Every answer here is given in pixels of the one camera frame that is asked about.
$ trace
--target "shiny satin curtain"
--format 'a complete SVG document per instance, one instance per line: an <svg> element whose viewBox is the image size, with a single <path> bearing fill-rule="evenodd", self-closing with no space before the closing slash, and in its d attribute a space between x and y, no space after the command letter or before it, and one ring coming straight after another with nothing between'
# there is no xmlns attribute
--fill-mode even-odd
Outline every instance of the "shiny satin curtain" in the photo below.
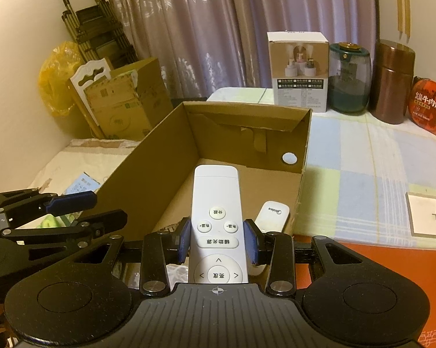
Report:
<svg viewBox="0 0 436 348"><path fill-rule="evenodd" d="M138 57L159 58L172 98L271 87L267 31L321 31L371 50L375 0L110 0Z"/></svg>

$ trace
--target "red food package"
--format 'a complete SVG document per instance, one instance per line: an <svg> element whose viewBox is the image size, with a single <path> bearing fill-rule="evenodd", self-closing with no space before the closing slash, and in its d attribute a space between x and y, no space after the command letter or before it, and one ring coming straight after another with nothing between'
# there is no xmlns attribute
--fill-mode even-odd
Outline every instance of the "red food package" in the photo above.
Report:
<svg viewBox="0 0 436 348"><path fill-rule="evenodd" d="M436 135L436 82L421 80L413 86L408 111L416 124Z"/></svg>

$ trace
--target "yellow plastic bag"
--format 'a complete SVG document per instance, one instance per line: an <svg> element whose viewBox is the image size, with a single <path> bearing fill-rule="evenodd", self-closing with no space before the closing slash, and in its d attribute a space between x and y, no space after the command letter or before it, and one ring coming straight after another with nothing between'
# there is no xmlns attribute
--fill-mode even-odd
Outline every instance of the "yellow plastic bag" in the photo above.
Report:
<svg viewBox="0 0 436 348"><path fill-rule="evenodd" d="M68 116L75 106L66 87L67 80L84 64L78 45L65 41L44 61L39 71L38 88L52 116Z"/></svg>

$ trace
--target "transparent water tank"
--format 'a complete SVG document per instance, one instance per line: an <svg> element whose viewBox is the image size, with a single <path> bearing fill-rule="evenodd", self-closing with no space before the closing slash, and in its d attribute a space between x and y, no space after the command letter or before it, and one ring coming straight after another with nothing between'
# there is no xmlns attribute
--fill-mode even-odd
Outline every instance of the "transparent water tank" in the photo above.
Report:
<svg viewBox="0 0 436 348"><path fill-rule="evenodd" d="M329 46L328 102L342 113L359 113L368 105L371 87L369 51L354 43Z"/></svg>

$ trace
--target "white remote control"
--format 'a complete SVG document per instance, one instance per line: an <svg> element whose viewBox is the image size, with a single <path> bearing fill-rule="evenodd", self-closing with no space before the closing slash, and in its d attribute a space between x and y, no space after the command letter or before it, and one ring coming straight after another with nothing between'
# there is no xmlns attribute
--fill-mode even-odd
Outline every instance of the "white remote control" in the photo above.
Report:
<svg viewBox="0 0 436 348"><path fill-rule="evenodd" d="M262 233L268 231L282 232L289 217L289 207L277 201L267 201L255 220L255 225ZM247 257L247 269L250 276L258 276L263 272L266 265L254 265Z"/></svg>
<svg viewBox="0 0 436 348"><path fill-rule="evenodd" d="M237 169L200 165L194 172L188 282L248 282Z"/></svg>

